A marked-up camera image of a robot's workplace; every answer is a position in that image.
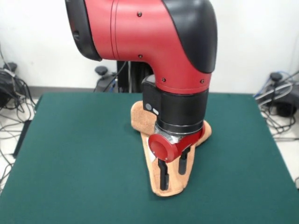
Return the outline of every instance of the white wall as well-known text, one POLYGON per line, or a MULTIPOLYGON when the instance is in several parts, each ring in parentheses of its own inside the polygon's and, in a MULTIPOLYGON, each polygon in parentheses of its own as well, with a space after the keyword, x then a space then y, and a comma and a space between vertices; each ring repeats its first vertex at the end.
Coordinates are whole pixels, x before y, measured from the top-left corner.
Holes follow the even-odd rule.
MULTIPOLYGON (((219 30, 211 91, 256 92, 270 72, 299 68, 298 0, 211 2, 219 30)), ((64 0, 0 0, 0 41, 7 60, 18 63, 19 75, 31 86, 93 88, 97 65, 116 70, 113 61, 81 56, 64 0)))

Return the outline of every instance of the red robot arm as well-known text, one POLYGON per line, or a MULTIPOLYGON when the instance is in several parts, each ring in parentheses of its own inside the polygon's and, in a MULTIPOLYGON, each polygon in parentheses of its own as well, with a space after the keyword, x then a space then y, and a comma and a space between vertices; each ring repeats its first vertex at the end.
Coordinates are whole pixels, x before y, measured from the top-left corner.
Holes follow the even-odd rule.
POLYGON ((161 174, 167 175, 165 162, 187 152, 203 133, 217 51, 211 3, 66 0, 66 6, 75 43, 85 57, 142 61, 152 67, 154 75, 142 83, 143 107, 157 115, 149 147, 159 158, 161 174))

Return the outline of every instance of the red gripper cap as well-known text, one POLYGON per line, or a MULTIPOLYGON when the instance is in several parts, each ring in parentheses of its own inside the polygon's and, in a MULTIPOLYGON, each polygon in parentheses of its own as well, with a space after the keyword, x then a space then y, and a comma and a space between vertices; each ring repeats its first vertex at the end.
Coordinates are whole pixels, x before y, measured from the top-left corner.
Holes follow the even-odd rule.
POLYGON ((165 162, 172 162, 179 157, 177 146, 160 134, 149 137, 149 148, 157 158, 165 162))

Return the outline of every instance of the green tablecloth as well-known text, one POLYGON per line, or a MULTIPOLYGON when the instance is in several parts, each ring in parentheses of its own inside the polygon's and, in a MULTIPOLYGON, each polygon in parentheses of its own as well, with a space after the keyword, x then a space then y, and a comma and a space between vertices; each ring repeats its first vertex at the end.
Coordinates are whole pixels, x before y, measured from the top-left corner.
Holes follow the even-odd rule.
POLYGON ((299 223, 299 194, 254 99, 210 94, 183 193, 150 189, 139 94, 49 93, 0 197, 0 224, 299 223))

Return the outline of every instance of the white floor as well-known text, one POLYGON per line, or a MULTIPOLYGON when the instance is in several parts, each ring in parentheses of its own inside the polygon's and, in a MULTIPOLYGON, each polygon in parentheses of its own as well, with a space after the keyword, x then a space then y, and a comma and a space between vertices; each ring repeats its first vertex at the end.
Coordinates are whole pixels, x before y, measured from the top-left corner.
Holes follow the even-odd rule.
MULTIPOLYGON (((16 116, 16 111, 9 111, 9 110, 2 110, 0 112, 1 115, 8 116, 10 118, 18 120, 16 116)), ((24 114, 19 114, 21 119, 26 120, 29 117, 28 109, 24 114)), ((282 137, 297 137, 299 138, 299 112, 296 114, 296 118, 298 122, 292 127, 290 131, 282 135, 282 137)), ((280 124, 288 124, 289 119, 284 119, 280 117, 275 117, 275 120, 280 124)), ((0 116, 0 128, 2 126, 15 124, 16 122, 7 118, 0 116)), ((22 130, 23 124, 18 124, 12 127, 7 127, 6 130, 9 131, 20 131, 22 130)), ((19 135, 20 132, 11 132, 12 135, 19 135)), ((7 154, 6 158, 9 160, 10 163, 14 163, 14 159, 11 155, 14 152, 16 147, 17 141, 19 137, 11 138, 8 140, 4 140, 3 138, 11 137, 12 135, 7 132, 0 132, 0 148, 3 154, 7 154)), ((292 142, 278 142, 278 148, 282 154, 282 157, 288 167, 290 175, 293 180, 296 180, 299 177, 299 141, 292 141, 292 142)), ((4 160, 3 156, 0 155, 0 178, 3 175, 4 169, 7 166, 7 162, 4 160)), ((2 183, 1 188, 4 187, 6 180, 2 183)))

